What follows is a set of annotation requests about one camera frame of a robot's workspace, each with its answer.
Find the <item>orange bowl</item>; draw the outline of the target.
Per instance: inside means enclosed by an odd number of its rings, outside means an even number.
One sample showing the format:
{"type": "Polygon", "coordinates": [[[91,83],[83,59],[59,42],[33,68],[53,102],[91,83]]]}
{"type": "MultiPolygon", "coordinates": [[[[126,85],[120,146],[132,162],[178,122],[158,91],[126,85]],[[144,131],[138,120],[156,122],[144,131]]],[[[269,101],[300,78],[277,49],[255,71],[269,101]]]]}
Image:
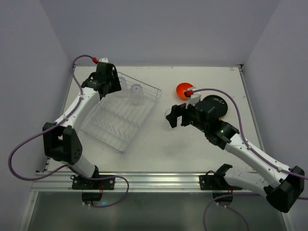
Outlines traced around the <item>orange bowl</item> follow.
{"type": "Polygon", "coordinates": [[[181,100],[187,101],[189,98],[187,98],[184,93],[185,93],[186,90],[188,90],[190,88],[194,88],[194,85],[187,83],[187,82],[183,82],[183,83],[178,84],[177,87],[176,87],[177,96],[181,100]]]}

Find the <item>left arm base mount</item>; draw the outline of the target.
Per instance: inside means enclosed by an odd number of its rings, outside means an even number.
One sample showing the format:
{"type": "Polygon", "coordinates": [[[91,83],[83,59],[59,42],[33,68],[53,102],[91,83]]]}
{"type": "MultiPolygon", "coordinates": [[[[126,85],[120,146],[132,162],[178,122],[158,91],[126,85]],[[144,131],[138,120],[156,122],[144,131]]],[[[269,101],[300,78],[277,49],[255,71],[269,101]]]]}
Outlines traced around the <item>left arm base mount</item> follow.
{"type": "Polygon", "coordinates": [[[115,177],[106,180],[88,180],[78,175],[72,175],[70,179],[73,190],[82,190],[81,200],[84,203],[98,202],[102,199],[104,190],[113,190],[115,185],[115,177]]]}

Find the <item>black plate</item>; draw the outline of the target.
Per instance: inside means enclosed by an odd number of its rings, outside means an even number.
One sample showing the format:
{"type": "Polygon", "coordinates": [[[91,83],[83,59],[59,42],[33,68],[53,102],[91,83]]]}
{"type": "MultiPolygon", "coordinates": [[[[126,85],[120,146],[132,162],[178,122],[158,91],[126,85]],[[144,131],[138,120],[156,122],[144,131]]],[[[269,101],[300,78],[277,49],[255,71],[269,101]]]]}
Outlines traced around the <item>black plate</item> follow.
{"type": "Polygon", "coordinates": [[[221,117],[228,112],[227,102],[220,96],[208,95],[203,98],[203,101],[210,102],[215,107],[218,117],[221,117]]]}

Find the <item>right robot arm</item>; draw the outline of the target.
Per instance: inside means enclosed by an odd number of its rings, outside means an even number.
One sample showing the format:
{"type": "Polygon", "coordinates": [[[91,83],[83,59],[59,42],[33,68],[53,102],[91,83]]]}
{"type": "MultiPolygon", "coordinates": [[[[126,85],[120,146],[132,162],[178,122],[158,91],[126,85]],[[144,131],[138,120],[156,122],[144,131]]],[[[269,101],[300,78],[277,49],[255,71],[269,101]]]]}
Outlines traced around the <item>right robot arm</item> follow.
{"type": "Polygon", "coordinates": [[[217,116],[210,102],[174,105],[166,119],[175,128],[179,117],[183,127],[191,125],[197,128],[212,145],[235,155],[255,170],[255,173],[244,173],[232,165],[223,164],[211,180],[204,178],[206,182],[218,189],[233,186],[252,191],[265,197],[277,210],[289,212],[304,190],[303,169],[296,166],[290,169],[290,173],[284,173],[287,165],[244,140],[236,127],[217,116]]]}

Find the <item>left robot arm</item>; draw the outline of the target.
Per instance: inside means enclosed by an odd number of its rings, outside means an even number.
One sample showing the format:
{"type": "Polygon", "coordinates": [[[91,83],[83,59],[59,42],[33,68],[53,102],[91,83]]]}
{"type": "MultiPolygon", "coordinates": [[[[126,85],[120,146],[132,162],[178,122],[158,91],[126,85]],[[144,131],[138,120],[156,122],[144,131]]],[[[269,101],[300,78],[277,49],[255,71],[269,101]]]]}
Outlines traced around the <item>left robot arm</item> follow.
{"type": "Polygon", "coordinates": [[[121,90],[117,69],[107,58],[100,59],[96,71],[81,84],[80,93],[54,123],[43,126],[44,153],[47,157],[68,164],[76,173],[94,178],[97,167],[83,154],[77,132],[91,110],[107,95],[121,90]]]}

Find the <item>clear cup front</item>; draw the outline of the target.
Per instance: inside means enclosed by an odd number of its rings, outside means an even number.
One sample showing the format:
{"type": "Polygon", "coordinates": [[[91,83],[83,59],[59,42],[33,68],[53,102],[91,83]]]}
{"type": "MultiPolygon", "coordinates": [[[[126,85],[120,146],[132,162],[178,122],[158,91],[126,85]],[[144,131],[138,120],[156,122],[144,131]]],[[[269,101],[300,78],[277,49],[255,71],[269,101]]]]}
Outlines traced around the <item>clear cup front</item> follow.
{"type": "Polygon", "coordinates": [[[165,114],[164,114],[164,118],[165,118],[165,126],[167,129],[172,129],[171,125],[170,125],[170,122],[167,120],[167,116],[171,113],[171,109],[167,109],[165,111],[165,114]]]}

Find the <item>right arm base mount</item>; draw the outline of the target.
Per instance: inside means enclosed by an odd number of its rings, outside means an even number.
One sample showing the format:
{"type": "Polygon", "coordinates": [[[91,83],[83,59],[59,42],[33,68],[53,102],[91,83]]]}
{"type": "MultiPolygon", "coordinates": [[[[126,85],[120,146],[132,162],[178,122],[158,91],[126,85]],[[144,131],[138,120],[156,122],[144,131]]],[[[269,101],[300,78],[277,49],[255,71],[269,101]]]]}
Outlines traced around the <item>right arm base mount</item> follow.
{"type": "Polygon", "coordinates": [[[225,172],[225,170],[210,170],[207,173],[200,175],[200,190],[211,191],[213,199],[219,196],[233,194],[233,191],[241,191],[241,187],[231,186],[224,180],[223,174],[225,172]]]}

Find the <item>clear cup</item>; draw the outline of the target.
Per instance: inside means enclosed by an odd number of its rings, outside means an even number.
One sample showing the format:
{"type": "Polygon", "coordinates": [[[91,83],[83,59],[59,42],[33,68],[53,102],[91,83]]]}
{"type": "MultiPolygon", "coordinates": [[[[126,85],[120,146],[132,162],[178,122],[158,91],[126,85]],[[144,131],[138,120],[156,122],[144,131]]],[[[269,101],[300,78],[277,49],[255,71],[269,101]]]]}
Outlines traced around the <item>clear cup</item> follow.
{"type": "Polygon", "coordinates": [[[167,116],[171,113],[171,109],[167,109],[165,111],[165,114],[164,114],[164,118],[165,118],[165,126],[167,129],[172,129],[171,125],[170,125],[170,122],[167,120],[167,116]]]}
{"type": "Polygon", "coordinates": [[[130,88],[130,100],[133,105],[141,105],[144,100],[143,88],[140,84],[134,84],[130,88]]]}
{"type": "Polygon", "coordinates": [[[119,82],[122,90],[127,89],[127,81],[124,77],[119,77],[119,82]]]}

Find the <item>clear cup back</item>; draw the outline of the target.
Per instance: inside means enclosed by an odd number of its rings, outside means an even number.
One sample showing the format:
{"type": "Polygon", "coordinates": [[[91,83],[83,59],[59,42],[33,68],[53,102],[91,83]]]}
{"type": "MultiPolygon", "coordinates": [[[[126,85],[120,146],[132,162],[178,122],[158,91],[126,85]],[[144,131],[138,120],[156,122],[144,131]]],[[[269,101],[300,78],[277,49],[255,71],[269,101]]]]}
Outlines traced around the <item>clear cup back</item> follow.
{"type": "Polygon", "coordinates": [[[127,81],[124,77],[119,77],[119,82],[122,90],[127,89],[127,81]]]}

